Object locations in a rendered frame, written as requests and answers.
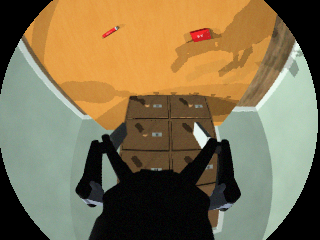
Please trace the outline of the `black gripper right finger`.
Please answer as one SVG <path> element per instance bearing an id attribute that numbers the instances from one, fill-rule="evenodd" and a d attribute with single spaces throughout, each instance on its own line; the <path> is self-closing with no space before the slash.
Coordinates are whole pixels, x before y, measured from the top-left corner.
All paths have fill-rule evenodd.
<path id="1" fill-rule="evenodd" d="M 192 163 L 189 162 L 188 165 L 165 186 L 164 196 L 169 201 L 179 199 L 191 183 L 196 185 L 213 157 L 213 154 L 218 154 L 216 183 L 211 196 L 209 196 L 209 210 L 219 209 L 222 212 L 227 211 L 241 196 L 240 189 L 234 178 L 229 141 L 222 139 L 221 142 L 218 142 L 210 136 L 199 122 L 195 122 L 193 134 L 203 149 Z"/>

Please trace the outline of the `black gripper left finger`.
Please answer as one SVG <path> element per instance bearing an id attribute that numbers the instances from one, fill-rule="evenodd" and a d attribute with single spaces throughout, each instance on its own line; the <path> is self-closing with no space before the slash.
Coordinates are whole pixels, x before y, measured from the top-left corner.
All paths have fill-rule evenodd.
<path id="1" fill-rule="evenodd" d="M 142 199 L 145 187 L 138 177 L 134 175 L 126 162 L 117 152 L 117 149 L 127 136 L 126 122 L 121 123 L 110 135 L 102 135 L 102 141 L 91 142 L 84 173 L 75 191 L 78 196 L 89 206 L 103 206 L 102 198 L 102 155 L 107 154 L 111 166 L 118 178 L 133 199 Z M 99 148 L 99 149 L 98 149 Z"/>

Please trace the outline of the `small brown chest of drawers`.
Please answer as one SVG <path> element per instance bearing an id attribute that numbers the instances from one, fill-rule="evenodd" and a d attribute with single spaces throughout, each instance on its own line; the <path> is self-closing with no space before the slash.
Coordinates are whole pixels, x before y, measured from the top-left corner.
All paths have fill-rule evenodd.
<path id="1" fill-rule="evenodd" d="M 142 96 L 167 96 L 167 100 L 168 100 L 168 119 L 127 119 L 127 115 L 128 115 L 128 110 L 129 110 L 129 105 L 130 105 L 130 100 L 131 97 L 142 97 Z M 171 119 L 170 117 L 170 100 L 169 97 L 170 96 L 199 96 L 199 97 L 205 97 L 206 100 L 206 104 L 208 107 L 208 111 L 210 114 L 210 119 Z M 209 104 L 207 101 L 206 96 L 200 96 L 200 95 L 140 95 L 140 96 L 129 96 L 129 101 L 128 101 L 128 105 L 127 105 L 127 110 L 126 110 L 126 114 L 125 114 L 125 119 L 124 122 L 126 121 L 163 121 L 163 120 L 168 120 L 168 128 L 169 128 L 169 151 L 163 151 L 163 152 L 159 152 L 159 151 L 129 151 L 129 150 L 123 150 L 122 146 L 123 143 L 121 143 L 120 145 L 120 152 L 119 155 L 121 157 L 122 152 L 130 152 L 130 153 L 169 153 L 170 154 L 170 163 L 169 163 L 169 169 L 172 169 L 172 153 L 192 153 L 192 152 L 200 152 L 201 150 L 193 150 L 193 151 L 172 151 L 172 140 L 171 140 L 171 120 L 211 120 L 212 122 L 212 127 L 213 127 L 213 131 L 214 131 L 214 136 L 217 140 L 217 136 L 216 136 L 216 131 L 215 131 L 215 127 L 214 127 L 214 122 L 213 122 L 213 118 L 211 115 L 211 111 L 209 108 Z M 200 185 L 195 185 L 198 188 L 202 188 L 202 187 L 208 187 L 208 186 L 213 186 L 215 185 L 216 182 L 211 182 L 211 183 L 206 183 L 206 184 L 200 184 Z"/>

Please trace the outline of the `dark brown drawer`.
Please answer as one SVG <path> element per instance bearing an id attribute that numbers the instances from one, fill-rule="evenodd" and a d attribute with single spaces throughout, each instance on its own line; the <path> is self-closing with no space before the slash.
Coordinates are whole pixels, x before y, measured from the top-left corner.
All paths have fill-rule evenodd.
<path id="1" fill-rule="evenodd" d="M 154 171 L 169 169 L 169 153 L 130 153 L 122 152 L 121 158 L 133 173 L 141 169 Z"/>
<path id="2" fill-rule="evenodd" d="M 171 119 L 210 119 L 205 97 L 170 96 Z"/>
<path id="3" fill-rule="evenodd" d="M 180 173 L 189 162 L 192 162 L 200 152 L 192 153 L 172 153 L 172 169 L 174 172 Z M 216 182 L 217 173 L 217 154 L 213 154 L 203 174 L 199 178 L 196 185 Z"/>
<path id="4" fill-rule="evenodd" d="M 202 149 L 193 134 L 195 122 L 199 122 L 215 139 L 211 120 L 171 120 L 172 151 Z"/>
<path id="5" fill-rule="evenodd" d="M 131 97 L 127 119 L 168 119 L 167 96 Z"/>
<path id="6" fill-rule="evenodd" d="M 128 135 L 123 140 L 123 150 L 169 151 L 168 120 L 126 121 L 126 128 Z"/>

